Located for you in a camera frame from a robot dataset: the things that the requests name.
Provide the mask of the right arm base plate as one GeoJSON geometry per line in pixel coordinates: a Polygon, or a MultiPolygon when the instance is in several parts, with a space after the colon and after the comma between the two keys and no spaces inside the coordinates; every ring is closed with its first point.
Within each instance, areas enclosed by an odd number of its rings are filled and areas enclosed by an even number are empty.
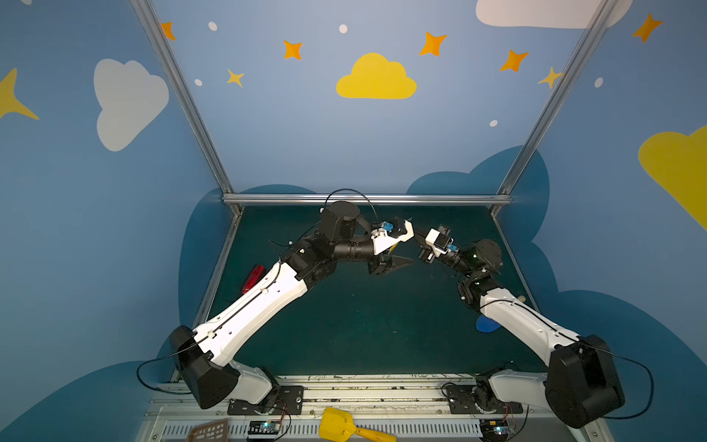
{"type": "Polygon", "coordinates": [[[445,383],[441,387],[451,414],[523,414],[520,403],[499,401],[489,388],[445,383]]]}

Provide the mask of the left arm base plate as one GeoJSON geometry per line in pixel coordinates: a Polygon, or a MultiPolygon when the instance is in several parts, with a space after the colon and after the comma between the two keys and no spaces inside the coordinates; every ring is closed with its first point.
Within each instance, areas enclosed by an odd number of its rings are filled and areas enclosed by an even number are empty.
{"type": "Polygon", "coordinates": [[[228,402],[228,415],[270,415],[286,412],[300,415],[304,404],[304,387],[285,385],[275,388],[260,403],[231,399],[228,402]]]}

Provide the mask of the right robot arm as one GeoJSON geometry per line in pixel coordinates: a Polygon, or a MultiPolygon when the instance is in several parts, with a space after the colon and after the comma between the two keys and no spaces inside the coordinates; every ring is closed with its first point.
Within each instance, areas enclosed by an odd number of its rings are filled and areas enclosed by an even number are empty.
{"type": "Polygon", "coordinates": [[[470,309],[512,333],[547,368],[544,373],[501,369],[486,377],[482,384],[495,399],[551,410],[575,429],[624,406],[609,346],[596,335],[582,336],[552,322],[497,283],[503,252],[496,242],[483,239],[459,248],[445,228],[415,238],[422,261],[439,261],[464,277],[458,291],[470,309]]]}

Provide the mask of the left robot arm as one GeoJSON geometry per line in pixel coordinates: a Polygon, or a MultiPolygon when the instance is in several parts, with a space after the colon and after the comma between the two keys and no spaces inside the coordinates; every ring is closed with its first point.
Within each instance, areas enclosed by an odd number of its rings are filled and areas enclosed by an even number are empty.
{"type": "Polygon", "coordinates": [[[169,335],[172,360],[197,404],[209,409],[229,394],[257,407],[275,405],[280,386],[263,368],[239,364],[235,355],[263,325],[336,270],[340,261],[366,263],[382,276],[411,264],[391,249],[414,237],[408,220],[370,224],[359,208],[337,201],[322,209],[313,233],[294,242],[246,294],[207,322],[169,335]]]}

